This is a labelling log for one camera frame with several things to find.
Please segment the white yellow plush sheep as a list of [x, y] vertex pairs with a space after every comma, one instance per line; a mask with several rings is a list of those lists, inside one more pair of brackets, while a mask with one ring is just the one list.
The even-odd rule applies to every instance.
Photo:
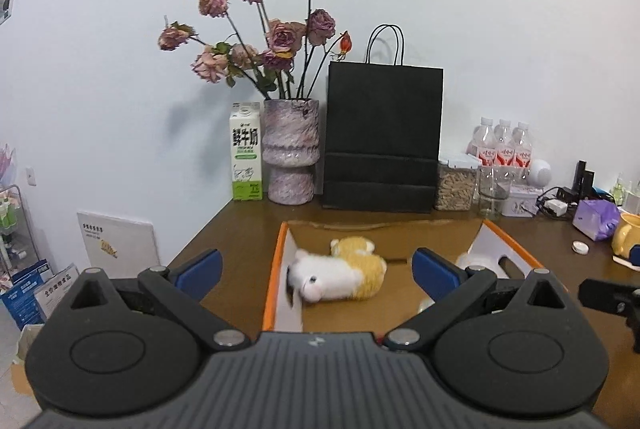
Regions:
[[387, 263], [373, 241], [361, 236], [334, 238], [329, 255], [297, 249], [286, 282], [303, 301], [366, 300], [382, 288]]

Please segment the white plastic container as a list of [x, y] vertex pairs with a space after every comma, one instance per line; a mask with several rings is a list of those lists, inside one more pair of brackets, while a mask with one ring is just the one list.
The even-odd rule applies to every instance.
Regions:
[[497, 275], [498, 279], [507, 279], [509, 275], [506, 274], [503, 267], [500, 265], [502, 256], [487, 256], [481, 253], [464, 253], [456, 260], [456, 266], [460, 269], [466, 269], [467, 267], [484, 267], [484, 269], [490, 270]]

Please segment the purple tissue pack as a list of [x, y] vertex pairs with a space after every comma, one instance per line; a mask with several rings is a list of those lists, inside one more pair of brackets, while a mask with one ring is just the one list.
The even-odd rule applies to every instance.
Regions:
[[591, 241], [611, 238], [620, 222], [620, 209], [611, 202], [583, 200], [574, 213], [573, 225]]

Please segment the small white round lid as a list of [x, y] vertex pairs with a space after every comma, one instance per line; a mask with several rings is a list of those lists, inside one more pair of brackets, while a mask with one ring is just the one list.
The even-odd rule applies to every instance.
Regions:
[[587, 255], [589, 253], [589, 246], [583, 241], [573, 241], [572, 249], [578, 255]]

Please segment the white power strip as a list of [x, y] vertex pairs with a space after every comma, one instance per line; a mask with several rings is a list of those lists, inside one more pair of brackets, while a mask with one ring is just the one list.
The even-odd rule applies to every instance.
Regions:
[[557, 198], [550, 198], [542, 204], [542, 209], [555, 217], [563, 217], [567, 213], [568, 205]]

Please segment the blue boxes on floor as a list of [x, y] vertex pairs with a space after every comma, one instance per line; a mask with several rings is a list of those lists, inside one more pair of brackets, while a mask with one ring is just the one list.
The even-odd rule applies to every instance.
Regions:
[[2, 291], [1, 301], [17, 328], [43, 324], [78, 279], [75, 264], [54, 273], [47, 260], [40, 260], [18, 272], [12, 287]]

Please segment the empty drinking glass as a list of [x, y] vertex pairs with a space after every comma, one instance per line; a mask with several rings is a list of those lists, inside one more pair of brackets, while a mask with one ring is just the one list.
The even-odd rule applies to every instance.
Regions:
[[483, 166], [478, 174], [478, 212], [485, 218], [496, 219], [510, 195], [513, 182], [512, 167]]

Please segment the water bottle right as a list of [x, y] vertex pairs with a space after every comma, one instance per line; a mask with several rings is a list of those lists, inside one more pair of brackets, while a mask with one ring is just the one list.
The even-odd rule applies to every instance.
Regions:
[[513, 166], [520, 169], [527, 169], [532, 159], [533, 144], [530, 140], [529, 126], [519, 122], [512, 132], [513, 143]]

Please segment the water bottle middle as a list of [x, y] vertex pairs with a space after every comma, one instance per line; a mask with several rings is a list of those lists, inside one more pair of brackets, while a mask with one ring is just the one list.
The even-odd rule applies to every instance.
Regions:
[[511, 141], [510, 120], [500, 119], [494, 129], [496, 140], [495, 160], [496, 166], [512, 166], [514, 160], [514, 146]]

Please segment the clear jar with seeds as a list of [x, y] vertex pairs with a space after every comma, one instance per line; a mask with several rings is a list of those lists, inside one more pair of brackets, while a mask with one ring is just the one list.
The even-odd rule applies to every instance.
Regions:
[[440, 212], [467, 212], [474, 202], [480, 161], [471, 155], [442, 158], [437, 168], [435, 208]]

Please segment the water bottle left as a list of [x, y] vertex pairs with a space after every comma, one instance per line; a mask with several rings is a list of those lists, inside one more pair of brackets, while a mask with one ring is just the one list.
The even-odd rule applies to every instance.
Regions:
[[490, 167], [495, 163], [496, 138], [492, 119], [487, 117], [480, 119], [480, 124], [474, 129], [466, 152], [478, 158], [484, 167]]

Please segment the green white milk carton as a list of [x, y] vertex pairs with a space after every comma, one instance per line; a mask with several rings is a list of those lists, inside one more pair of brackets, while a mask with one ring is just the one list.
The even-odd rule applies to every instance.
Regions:
[[235, 201], [262, 200], [262, 108], [234, 103], [229, 118], [231, 184]]

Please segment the purple ceramic vase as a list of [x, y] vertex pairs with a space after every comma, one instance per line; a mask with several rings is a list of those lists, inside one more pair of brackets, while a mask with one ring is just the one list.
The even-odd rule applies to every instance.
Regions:
[[267, 194], [273, 203], [297, 206], [314, 198], [319, 126], [317, 100], [265, 102], [262, 159], [268, 166]]

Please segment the black paper shopping bag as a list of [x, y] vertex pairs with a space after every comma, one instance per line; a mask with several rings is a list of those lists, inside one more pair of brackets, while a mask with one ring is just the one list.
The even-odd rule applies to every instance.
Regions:
[[381, 24], [370, 33], [363, 62], [330, 64], [324, 208], [434, 208], [445, 72], [406, 65], [404, 59], [404, 32], [395, 24]]

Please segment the dried pink roses bouquet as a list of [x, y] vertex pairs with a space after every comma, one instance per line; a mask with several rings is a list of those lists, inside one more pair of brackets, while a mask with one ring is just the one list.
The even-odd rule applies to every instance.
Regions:
[[257, 11], [264, 46], [247, 42], [230, 14], [230, 0], [198, 0], [198, 14], [223, 20], [231, 28], [224, 40], [207, 42], [196, 29], [179, 21], [166, 21], [157, 47], [175, 51], [187, 44], [202, 48], [191, 63], [198, 78], [232, 87], [248, 80], [265, 100], [306, 101], [318, 82], [320, 71], [331, 61], [341, 62], [352, 51], [349, 32], [340, 32], [329, 11], [306, 0], [300, 21], [283, 21], [268, 15], [266, 0], [240, 0]]

